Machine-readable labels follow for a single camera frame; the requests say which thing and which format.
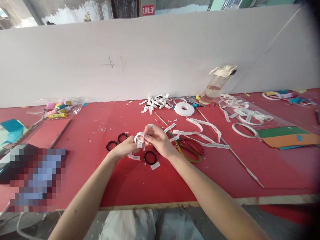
clear plastic sheet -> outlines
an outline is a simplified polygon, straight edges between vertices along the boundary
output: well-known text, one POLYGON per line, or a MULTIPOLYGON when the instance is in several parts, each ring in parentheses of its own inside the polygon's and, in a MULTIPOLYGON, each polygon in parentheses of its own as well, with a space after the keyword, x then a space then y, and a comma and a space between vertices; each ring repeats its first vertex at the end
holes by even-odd
MULTIPOLYGON (((270 115, 273 117, 273 120, 271 121, 265 121, 264 124, 262 125, 259 125, 259 126, 253 126, 253 125, 250 125, 250 127, 256 129, 256 130, 261 130, 261 129, 269 129, 269 128, 277 128, 277 127, 294 127, 295 125, 282 119, 282 118, 279 118, 269 112, 267 112, 266 110, 258 107, 257 105, 253 104, 252 102, 249 102, 247 99, 244 99, 242 98, 241 96, 234 96, 235 98, 237 98, 238 100, 242 100, 242 102, 248 102, 249 103, 249 108, 250 110, 253 110, 253 111, 258 111, 262 114, 265 114, 265 115, 270 115)), ((220 101, 221 99, 219 97, 216 97, 214 99, 214 102, 218 104, 218 102, 220 101)), ((225 107, 224 110, 226 110, 229 115, 232 115, 234 114, 234 108, 231 108, 231 107, 225 107)), ((242 122, 240 119, 239 119, 239 115, 235 117, 239 122, 242 122)))
POLYGON ((72 118, 76 114, 78 114, 81 110, 81 107, 83 106, 84 103, 86 103, 85 98, 70 98, 70 99, 62 99, 62 98, 42 98, 38 99, 36 101, 35 107, 32 108, 31 111, 28 111, 27 114, 32 114, 32 115, 38 115, 40 117, 45 117, 47 119, 66 119, 66 118, 72 118), (72 102, 72 108, 69 112, 66 112, 67 117, 61 117, 61 118, 48 118, 47 117, 47 112, 50 110, 46 110, 45 107, 47 106, 48 103, 64 103, 65 101, 71 101, 72 102))

orange paper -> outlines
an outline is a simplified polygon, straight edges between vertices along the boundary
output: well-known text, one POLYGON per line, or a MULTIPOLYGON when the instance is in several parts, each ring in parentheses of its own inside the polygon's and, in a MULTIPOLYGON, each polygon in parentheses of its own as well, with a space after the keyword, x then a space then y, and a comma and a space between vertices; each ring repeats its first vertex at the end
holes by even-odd
POLYGON ((292 135, 284 135, 278 137, 270 137, 270 138, 262 138, 262 140, 268 144, 270 147, 287 147, 287 146, 297 146, 297 145, 312 145, 312 144, 320 144, 320 137, 310 133, 310 134, 292 134, 292 135))

white partition board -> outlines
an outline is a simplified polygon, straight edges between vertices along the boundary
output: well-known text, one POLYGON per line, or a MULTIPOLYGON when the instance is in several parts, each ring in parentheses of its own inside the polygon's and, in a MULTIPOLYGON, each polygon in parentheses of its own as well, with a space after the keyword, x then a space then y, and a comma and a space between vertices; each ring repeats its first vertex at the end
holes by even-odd
POLYGON ((282 5, 0 31, 0 107, 36 99, 92 102, 202 93, 208 73, 238 66, 231 92, 298 10, 282 5))
POLYGON ((319 88, 317 34, 308 9, 299 9, 232 93, 319 88))

red sign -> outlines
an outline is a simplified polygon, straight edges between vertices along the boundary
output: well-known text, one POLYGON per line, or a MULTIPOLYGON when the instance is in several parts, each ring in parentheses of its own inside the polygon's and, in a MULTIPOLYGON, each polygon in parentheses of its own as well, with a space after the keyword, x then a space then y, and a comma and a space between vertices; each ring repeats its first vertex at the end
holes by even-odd
POLYGON ((154 15, 154 5, 142 6, 142 15, 154 15))

blue paper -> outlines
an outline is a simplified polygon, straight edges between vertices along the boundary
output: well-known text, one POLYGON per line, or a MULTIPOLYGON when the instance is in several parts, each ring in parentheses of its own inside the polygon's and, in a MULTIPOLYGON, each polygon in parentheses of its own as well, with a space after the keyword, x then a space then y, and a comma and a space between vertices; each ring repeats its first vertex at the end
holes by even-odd
POLYGON ((16 131, 9 132, 7 140, 4 143, 15 143, 22 136, 22 132, 23 127, 16 131))
POLYGON ((22 129, 23 125, 19 123, 16 119, 11 119, 9 121, 2 122, 1 125, 8 131, 14 132, 18 129, 22 129))
POLYGON ((299 142, 302 142, 302 136, 301 136, 301 135, 297 135, 297 140, 298 140, 299 142))
POLYGON ((305 145, 297 145, 297 146, 288 146, 288 147, 281 147, 279 148, 280 150, 287 150, 287 149, 291 149, 291 148, 297 148, 297 147, 303 147, 305 145))
POLYGON ((306 99, 300 98, 300 97, 296 97, 296 98, 290 98, 289 99, 289 103, 301 103, 306 101, 306 99))
POLYGON ((287 93, 288 92, 288 90, 279 90, 279 93, 280 94, 285 94, 285 93, 287 93))

